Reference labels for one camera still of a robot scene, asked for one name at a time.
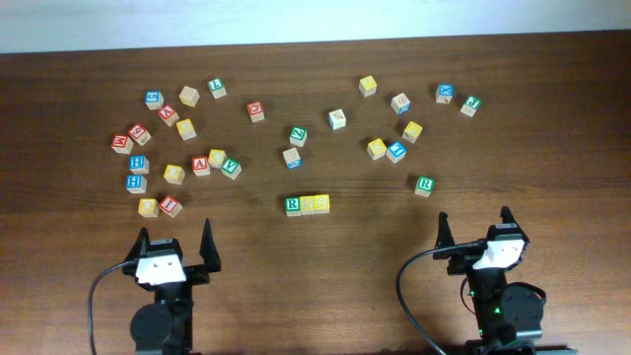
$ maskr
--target wooden table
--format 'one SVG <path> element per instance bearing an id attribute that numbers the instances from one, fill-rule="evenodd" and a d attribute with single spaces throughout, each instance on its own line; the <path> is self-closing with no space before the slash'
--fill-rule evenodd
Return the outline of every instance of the wooden table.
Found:
<path id="1" fill-rule="evenodd" d="M 86 354 L 86 299 L 94 277 L 120 262 L 140 227 L 178 238 L 184 262 L 197 255 L 209 217 L 223 271 L 194 290 L 194 345 L 204 354 L 341 354 L 420 350 L 394 277 L 430 249 L 438 214 L 457 242 L 483 238 L 500 208 L 529 235 L 510 281 L 545 289 L 540 345 L 583 354 L 631 347 L 631 33 L 494 35 L 319 44 L 115 50 L 0 57 L 0 349 L 3 354 Z M 363 98 L 358 80 L 378 92 Z M 206 81 L 226 83 L 214 100 Z M 437 105 L 440 82 L 455 103 Z M 197 88 L 195 108 L 177 99 Z M 161 90 L 197 138 L 182 142 L 143 103 Z M 410 112 L 390 99 L 405 93 Z M 474 118 L 463 98 L 482 99 Z M 245 105 L 261 101 L 252 124 Z M 343 108 L 348 124 L 328 126 Z M 367 142 L 400 139 L 423 125 L 407 156 L 372 161 Z M 124 187 L 128 156 L 109 143 L 133 123 L 153 138 L 133 154 L 151 162 L 147 196 L 183 204 L 174 219 L 137 213 Z M 309 138 L 304 165 L 289 171 L 293 125 Z M 243 165 L 236 180 L 196 177 L 191 157 L 223 148 Z M 162 177 L 185 166 L 182 186 Z M 421 176 L 429 198 L 413 194 Z M 327 215 L 288 218 L 283 199 L 329 193 Z M 445 345 L 477 338 L 458 297 L 461 278 L 444 261 L 410 268 L 403 291 L 413 314 Z M 133 314 L 151 294 L 120 273 L 95 299 L 101 354 L 131 354 Z"/>

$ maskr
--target white wall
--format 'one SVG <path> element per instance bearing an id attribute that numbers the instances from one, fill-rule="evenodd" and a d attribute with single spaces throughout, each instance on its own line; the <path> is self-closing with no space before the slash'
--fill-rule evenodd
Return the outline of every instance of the white wall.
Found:
<path id="1" fill-rule="evenodd" d="M 2 53 L 630 28 L 631 0 L 0 0 Z"/>

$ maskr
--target letter on block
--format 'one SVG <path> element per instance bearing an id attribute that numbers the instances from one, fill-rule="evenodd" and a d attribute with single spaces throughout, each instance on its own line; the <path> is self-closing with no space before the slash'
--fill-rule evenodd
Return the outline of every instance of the letter on block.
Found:
<path id="1" fill-rule="evenodd" d="M 420 124 L 410 121 L 407 123 L 407 127 L 403 131 L 403 139 L 411 143 L 416 142 L 416 139 L 421 135 L 423 127 Z"/>
<path id="2" fill-rule="evenodd" d="M 179 93 L 179 100 L 186 106 L 195 107 L 199 100 L 199 93 L 196 89 L 185 86 Z"/>
<path id="3" fill-rule="evenodd" d="M 454 98 L 454 85 L 440 84 L 436 88 L 436 103 L 448 104 Z"/>
<path id="4" fill-rule="evenodd" d="M 206 157 L 193 158 L 193 172 L 198 177 L 210 175 L 210 165 L 208 165 L 208 158 Z"/>
<path id="5" fill-rule="evenodd" d="M 147 180 L 143 176 L 127 176 L 127 190 L 131 193 L 145 193 Z"/>
<path id="6" fill-rule="evenodd" d="M 226 87 L 224 86 L 224 82 L 221 81 L 221 78 L 213 79 L 208 82 L 208 89 L 210 89 L 210 93 L 213 95 L 213 98 L 219 99 L 228 95 L 226 93 Z"/>
<path id="7" fill-rule="evenodd" d="M 362 92 L 364 98 L 377 92 L 377 82 L 372 75 L 359 81 L 359 91 Z"/>
<path id="8" fill-rule="evenodd" d="M 414 193 L 429 197 L 429 195 L 434 190 L 434 180 L 428 177 L 420 177 L 416 182 L 416 188 L 414 189 Z"/>
<path id="9" fill-rule="evenodd" d="M 165 98 L 159 91 L 148 91 L 145 94 L 145 104 L 149 109 L 160 109 L 165 103 Z"/>
<path id="10" fill-rule="evenodd" d="M 249 113 L 249 118 L 252 122 L 259 122 L 260 120 L 265 119 L 263 105 L 261 105 L 260 102 L 249 104 L 247 106 L 247 113 Z"/>
<path id="11" fill-rule="evenodd" d="M 405 157 L 406 152 L 407 150 L 401 142 L 394 142 L 391 146 L 387 147 L 386 155 L 393 163 L 396 164 Z"/>
<path id="12" fill-rule="evenodd" d="M 462 105 L 462 109 L 460 110 L 460 112 L 466 114 L 469 117 L 473 117 L 473 115 L 480 108 L 480 105 L 482 105 L 482 101 L 480 99 L 470 96 L 468 97 L 468 99 L 466 99 L 464 105 Z"/>
<path id="13" fill-rule="evenodd" d="M 179 120 L 179 115 L 169 105 L 165 105 L 161 110 L 159 110 L 158 115 L 162 119 L 162 122 L 166 123 L 169 127 L 173 126 L 174 123 Z"/>
<path id="14" fill-rule="evenodd" d="M 313 196 L 300 196 L 300 213 L 303 216 L 316 213 L 316 199 Z"/>
<path id="15" fill-rule="evenodd" d="M 147 143 L 151 139 L 151 134 L 149 134 L 147 129 L 140 125 L 140 123 L 131 127 L 128 133 L 131 138 L 133 138 L 136 143 L 140 144 L 141 146 L 145 145 L 145 143 Z"/>
<path id="16" fill-rule="evenodd" d="M 181 120 L 177 123 L 177 132 L 179 132 L 179 135 L 183 140 L 197 137 L 195 127 L 193 127 L 193 122 L 190 121 L 190 118 Z"/>
<path id="17" fill-rule="evenodd" d="M 208 155 L 208 163 L 212 168 L 221 169 L 226 160 L 226 152 L 219 149 L 211 149 Z"/>
<path id="18" fill-rule="evenodd" d="M 167 165 L 165 169 L 165 180 L 168 183 L 181 184 L 185 175 L 184 169 L 178 166 Z"/>
<path id="19" fill-rule="evenodd" d="M 328 113 L 328 124 L 331 125 L 333 130 L 346 126 L 346 116 L 342 108 Z"/>
<path id="20" fill-rule="evenodd" d="M 235 160 L 228 159 L 221 167 L 221 173 L 228 178 L 235 179 L 241 173 L 241 164 Z"/>
<path id="21" fill-rule="evenodd" d="M 382 138 L 377 138 L 368 143 L 368 154 L 373 160 L 377 160 L 386 154 L 386 144 L 384 144 Z"/>
<path id="22" fill-rule="evenodd" d="M 129 170 L 135 175 L 149 173 L 149 161 L 145 156 L 129 157 Z"/>
<path id="23" fill-rule="evenodd" d="M 289 135 L 289 143 L 304 147 L 307 141 L 307 129 L 304 127 L 294 127 L 292 134 Z"/>
<path id="24" fill-rule="evenodd" d="M 163 210 L 166 214 L 170 215 L 172 218 L 177 216 L 177 213 L 181 211 L 181 204 L 177 202 L 176 199 L 167 195 L 162 202 L 160 202 L 160 209 Z"/>
<path id="25" fill-rule="evenodd" d="M 300 159 L 298 149 L 292 148 L 283 152 L 283 158 L 285 158 L 285 164 L 287 168 L 294 169 L 303 164 L 303 160 Z"/>
<path id="26" fill-rule="evenodd" d="M 289 197 L 285 198 L 285 213 L 287 217 L 299 217 L 300 213 L 300 198 Z"/>
<path id="27" fill-rule="evenodd" d="M 133 148 L 133 146 L 134 142 L 132 142 L 129 137 L 119 134 L 116 134 L 114 139 L 111 141 L 111 149 L 120 154 L 131 153 L 131 148 Z"/>
<path id="28" fill-rule="evenodd" d="M 405 96 L 405 94 L 399 94 L 392 98 L 390 106 L 394 109 L 396 114 L 406 113 L 410 110 L 410 100 Z"/>
<path id="29" fill-rule="evenodd" d="M 314 196 L 315 213 L 328 213 L 331 208 L 327 194 Z"/>
<path id="30" fill-rule="evenodd" d="M 143 217 L 158 217 L 160 208 L 155 198 L 141 198 L 138 203 L 138 213 Z"/>

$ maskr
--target cable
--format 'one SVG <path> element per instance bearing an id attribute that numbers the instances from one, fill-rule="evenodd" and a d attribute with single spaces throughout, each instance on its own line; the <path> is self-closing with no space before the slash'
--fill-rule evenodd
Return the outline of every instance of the cable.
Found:
<path id="1" fill-rule="evenodd" d="M 472 242 L 472 243 L 466 243 L 466 244 L 461 244 L 461 245 L 451 246 L 451 247 L 433 248 L 430 250 L 420 252 L 410 257 L 409 260 L 405 261 L 403 266 L 401 266 L 400 270 L 398 270 L 398 274 L 396 274 L 396 296 L 398 297 L 398 302 L 401 304 L 403 311 L 410 318 L 410 321 L 412 322 L 416 330 L 418 330 L 418 332 L 434 348 L 434 350 L 436 350 L 436 352 L 438 352 L 441 355 L 447 355 L 447 353 L 445 352 L 445 350 L 441 348 L 439 344 L 437 344 L 434 340 L 432 340 L 432 338 L 429 336 L 427 332 L 425 332 L 425 330 L 423 330 L 421 325 L 419 325 L 419 323 L 416 321 L 414 316 L 410 313 L 410 310 L 407 308 L 407 305 L 405 304 L 405 300 L 403 300 L 403 294 L 401 293 L 401 277 L 403 276 L 403 272 L 405 272 L 405 269 L 407 268 L 407 266 L 409 266 L 412 262 L 416 261 L 417 259 L 423 256 L 431 255 L 437 252 L 452 251 L 456 249 L 465 249 L 465 248 L 474 248 L 474 247 L 479 247 L 479 246 L 480 246 L 480 242 Z"/>
<path id="2" fill-rule="evenodd" d="M 95 348 L 95 330 L 92 320 L 92 298 L 95 294 L 97 284 L 99 283 L 99 281 L 101 281 L 101 279 L 110 275 L 113 271 L 125 266 L 133 265 L 134 263 L 136 263 L 136 261 L 134 260 L 125 261 L 121 262 L 120 264 L 116 264 L 110 268 L 107 268 L 99 276 L 97 276 L 97 278 L 93 281 L 92 286 L 90 286 L 90 294 L 88 295 L 88 332 L 90 333 L 90 348 L 92 350 L 92 355 L 97 355 L 97 349 Z"/>
<path id="3" fill-rule="evenodd" d="M 469 307 L 469 305 L 464 301 L 464 296 L 462 294 L 462 291 L 464 291 L 464 285 L 466 285 L 466 282 L 469 279 L 467 279 L 466 277 L 464 278 L 464 280 L 462 280 L 462 284 L 460 284 L 460 300 L 462 301 L 462 304 L 466 307 L 466 310 L 471 312 L 474 316 L 475 316 L 475 312 L 471 310 L 471 308 Z"/>

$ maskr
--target toy block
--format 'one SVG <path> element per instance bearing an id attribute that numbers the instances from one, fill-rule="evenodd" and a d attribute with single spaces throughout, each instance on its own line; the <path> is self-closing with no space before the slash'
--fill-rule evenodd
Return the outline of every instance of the toy block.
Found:
<path id="1" fill-rule="evenodd" d="M 190 121 L 190 118 L 181 120 L 177 123 L 177 132 L 179 132 L 179 135 L 183 140 L 197 137 L 195 127 L 193 127 L 193 122 Z"/>
<path id="2" fill-rule="evenodd" d="M 307 129 L 304 127 L 294 127 L 292 134 L 289 135 L 289 143 L 304 147 L 307 141 Z"/>
<path id="3" fill-rule="evenodd" d="M 462 105 L 462 109 L 460 112 L 466 114 L 469 117 L 473 117 L 473 115 L 477 112 L 477 110 L 482 105 L 482 101 L 477 97 L 469 96 L 468 99 Z"/>
<path id="4" fill-rule="evenodd" d="M 393 162 L 393 163 L 398 163 L 398 161 L 400 161 L 401 159 L 403 159 L 403 157 L 405 157 L 405 153 L 407 153 L 407 150 L 405 149 L 405 147 L 401 144 L 401 142 L 394 142 L 392 143 L 392 145 L 390 145 L 389 147 L 387 147 L 387 152 L 386 152 L 386 156 Z"/>
<path id="5" fill-rule="evenodd" d="M 416 188 L 414 189 L 414 193 L 429 197 L 429 195 L 434 190 L 434 180 L 428 177 L 420 177 L 416 182 Z"/>
<path id="6" fill-rule="evenodd" d="M 155 198 L 141 198 L 138 203 L 138 213 L 143 217 L 158 217 L 160 208 Z"/>
<path id="7" fill-rule="evenodd" d="M 208 158 L 195 157 L 193 158 L 193 172 L 198 177 L 210 175 L 210 165 L 208 165 Z"/>
<path id="8" fill-rule="evenodd" d="M 331 125 L 333 130 L 346 126 L 346 116 L 342 108 L 328 113 L 328 124 Z"/>
<path id="9" fill-rule="evenodd" d="M 165 199 L 160 202 L 160 209 L 172 218 L 175 218 L 175 216 L 177 216 L 177 213 L 181 211 L 181 203 L 177 202 L 176 199 L 167 195 L 167 197 L 165 197 Z"/>
<path id="10" fill-rule="evenodd" d="M 131 153 L 131 148 L 133 148 L 133 146 L 134 142 L 132 142 L 129 137 L 120 134 L 114 135 L 114 139 L 111 141 L 111 149 L 120 154 Z"/>
<path id="11" fill-rule="evenodd" d="M 392 98 L 390 106 L 394 109 L 396 114 L 406 113 L 410 110 L 410 100 L 405 96 L 405 94 L 399 94 Z"/>
<path id="12" fill-rule="evenodd" d="M 145 94 L 145 104 L 149 109 L 160 109 L 165 103 L 165 98 L 159 91 L 148 91 Z"/>
<path id="13" fill-rule="evenodd" d="M 409 123 L 407 123 L 407 126 L 405 127 L 405 130 L 403 131 L 403 139 L 411 143 L 414 143 L 416 142 L 416 139 L 421 135 L 422 131 L 423 131 L 423 127 L 420 124 L 414 121 L 410 121 Z"/>
<path id="14" fill-rule="evenodd" d="M 221 81 L 221 78 L 213 79 L 208 82 L 208 89 L 210 89 L 210 93 L 213 95 L 213 98 L 219 99 L 228 95 L 226 93 L 226 87 L 224 86 L 224 82 Z"/>
<path id="15" fill-rule="evenodd" d="M 285 213 L 287 213 L 287 217 L 299 217 L 301 215 L 300 198 L 285 198 Z"/>
<path id="16" fill-rule="evenodd" d="M 330 210 L 330 201 L 327 194 L 314 196 L 315 213 L 328 213 Z"/>
<path id="17" fill-rule="evenodd" d="M 169 105 L 162 107 L 162 109 L 158 111 L 158 116 L 162 119 L 162 122 L 166 123 L 169 127 L 173 126 L 174 123 L 179 120 L 179 115 Z"/>
<path id="18" fill-rule="evenodd" d="M 252 122 L 259 122 L 260 120 L 265 119 L 263 105 L 261 105 L 260 102 L 249 104 L 247 106 L 247 113 L 249 113 L 249 118 Z"/>
<path id="19" fill-rule="evenodd" d="M 226 152 L 219 149 L 211 149 L 210 154 L 208 155 L 208 163 L 212 168 L 221 169 L 224 165 L 224 161 L 226 161 Z"/>
<path id="20" fill-rule="evenodd" d="M 300 154 L 298 154 L 298 149 L 292 148 L 283 152 L 283 158 L 285 158 L 285 164 L 287 164 L 287 168 L 294 169 L 303 164 L 303 160 L 300 159 Z"/>
<path id="21" fill-rule="evenodd" d="M 372 75 L 359 81 L 359 91 L 362 92 L 364 98 L 377 92 L 377 82 Z"/>
<path id="22" fill-rule="evenodd" d="M 436 88 L 436 103 L 448 104 L 454 98 L 454 85 L 440 84 Z"/>
<path id="23" fill-rule="evenodd" d="M 300 196 L 300 213 L 303 216 L 316 213 L 316 199 L 313 196 Z"/>
<path id="24" fill-rule="evenodd" d="M 382 138 L 377 138 L 368 143 L 368 154 L 373 160 L 377 160 L 386 154 L 386 144 L 384 144 Z"/>
<path id="25" fill-rule="evenodd" d="M 241 164 L 236 160 L 227 159 L 226 163 L 221 167 L 221 172 L 226 177 L 235 179 L 241 173 Z"/>
<path id="26" fill-rule="evenodd" d="M 145 156 L 129 157 L 129 170 L 135 175 L 149 173 L 149 161 Z"/>
<path id="27" fill-rule="evenodd" d="M 179 93 L 179 100 L 186 106 L 195 107 L 199 101 L 199 93 L 196 89 L 185 86 Z"/>
<path id="28" fill-rule="evenodd" d="M 143 176 L 127 176 L 126 186 L 131 193 L 147 192 L 147 180 Z"/>
<path id="29" fill-rule="evenodd" d="M 140 144 L 141 146 L 145 145 L 145 143 L 147 143 L 147 141 L 151 139 L 151 134 L 149 134 L 147 129 L 140 125 L 140 123 L 131 127 L 128 133 L 131 138 L 133 138 L 136 143 Z"/>
<path id="30" fill-rule="evenodd" d="M 181 184 L 184 181 L 185 175 L 186 173 L 184 172 L 184 169 L 169 164 L 165 169 L 164 177 L 168 183 Z"/>

